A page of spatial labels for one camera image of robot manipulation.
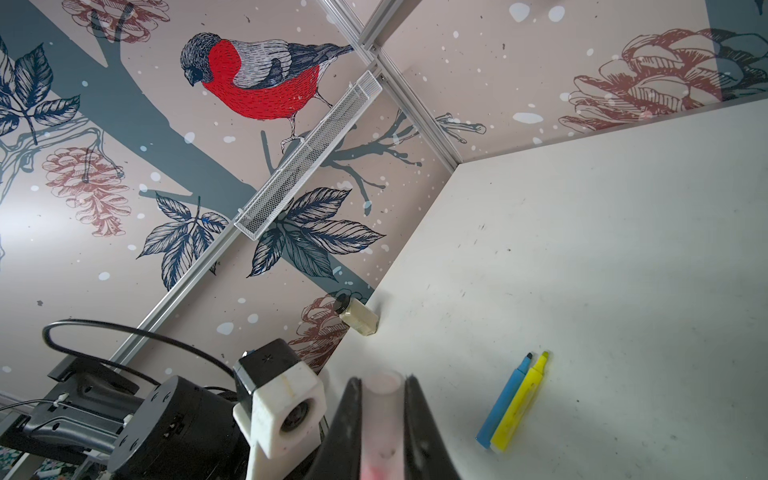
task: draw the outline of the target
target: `blue marker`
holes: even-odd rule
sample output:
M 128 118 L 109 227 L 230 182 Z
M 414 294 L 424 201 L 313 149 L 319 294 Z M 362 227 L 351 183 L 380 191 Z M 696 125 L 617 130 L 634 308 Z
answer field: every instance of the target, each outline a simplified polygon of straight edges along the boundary
M 520 385 L 523 383 L 525 374 L 528 373 L 528 368 L 531 366 L 532 358 L 533 354 L 529 353 L 526 355 L 520 366 L 512 372 L 512 376 L 509 377 L 509 381 L 507 381 L 501 395 L 498 396 L 498 400 L 496 400 L 496 403 L 493 405 L 491 413 L 488 414 L 488 418 L 485 419 L 485 423 L 482 424 L 478 436 L 475 437 L 484 449 L 491 448 L 491 437 L 498 428 L 498 424 L 502 421 L 502 417 L 507 411 L 507 408 L 509 408 L 509 404 L 512 403 L 515 393 L 518 392 Z

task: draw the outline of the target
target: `bird head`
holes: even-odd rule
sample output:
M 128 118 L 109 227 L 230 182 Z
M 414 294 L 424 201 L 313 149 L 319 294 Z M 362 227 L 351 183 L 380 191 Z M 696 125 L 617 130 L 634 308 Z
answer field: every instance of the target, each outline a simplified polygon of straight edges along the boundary
M 210 83 L 214 80 L 214 74 L 208 63 L 208 54 L 220 41 L 219 35 L 198 33 L 184 46 L 184 50 L 181 51 L 181 67 L 190 85 L 194 86 L 198 81 Z

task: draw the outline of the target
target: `marker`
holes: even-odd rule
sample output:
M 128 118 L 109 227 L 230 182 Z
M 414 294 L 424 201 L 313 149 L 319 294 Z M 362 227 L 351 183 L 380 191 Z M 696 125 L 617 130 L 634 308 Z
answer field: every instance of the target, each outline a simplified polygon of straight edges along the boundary
M 504 418 L 498 424 L 496 432 L 491 437 L 491 449 L 496 453 L 501 453 L 507 449 L 509 441 L 512 440 L 512 436 L 515 434 L 520 420 L 523 418 L 525 411 L 531 405 L 531 400 L 538 390 L 538 386 L 541 385 L 541 381 L 544 378 L 544 366 L 547 364 L 547 358 L 549 358 L 549 352 L 544 352 L 538 357 L 536 364 L 533 365 L 528 374 L 525 376 L 523 383 L 520 385 L 520 389 L 515 393 L 515 397 L 509 404 L 507 412 L 504 414 Z
M 504 386 L 501 395 L 498 396 L 496 403 L 491 409 L 491 413 L 488 414 L 488 418 L 485 419 L 485 423 L 480 427 L 480 432 L 475 439 L 483 446 L 484 449 L 491 448 L 491 437 L 493 432 L 496 431 L 498 424 L 502 421 L 504 412 L 507 411 L 507 407 L 512 403 L 512 399 L 515 397 L 520 385 L 523 383 L 525 374 L 528 373 L 528 367 L 531 366 L 531 359 L 533 354 L 529 353 L 520 366 L 512 372 L 512 376 L 509 377 L 507 384 Z

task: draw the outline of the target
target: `yellow marker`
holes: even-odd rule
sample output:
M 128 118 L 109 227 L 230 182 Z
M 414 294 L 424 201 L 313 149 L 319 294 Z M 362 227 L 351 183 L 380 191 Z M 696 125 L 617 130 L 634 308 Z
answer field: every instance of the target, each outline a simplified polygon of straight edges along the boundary
M 498 424 L 496 432 L 491 437 L 491 449 L 494 452 L 500 453 L 507 449 L 509 441 L 512 440 L 515 430 L 520 425 L 520 420 L 531 405 L 531 400 L 533 400 L 538 386 L 541 385 L 547 358 L 549 358 L 549 352 L 544 352 L 538 357 L 536 364 L 528 370 L 528 374 L 520 385 L 520 389 L 515 393 L 512 403 L 509 404 L 507 412 Z

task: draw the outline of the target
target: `white wire basket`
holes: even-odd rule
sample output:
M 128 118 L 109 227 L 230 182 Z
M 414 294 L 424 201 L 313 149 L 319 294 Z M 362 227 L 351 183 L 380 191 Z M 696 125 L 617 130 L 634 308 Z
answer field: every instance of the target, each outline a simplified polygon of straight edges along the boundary
M 243 207 L 235 217 L 235 227 L 251 240 L 259 240 L 381 91 L 371 72 L 363 73 Z

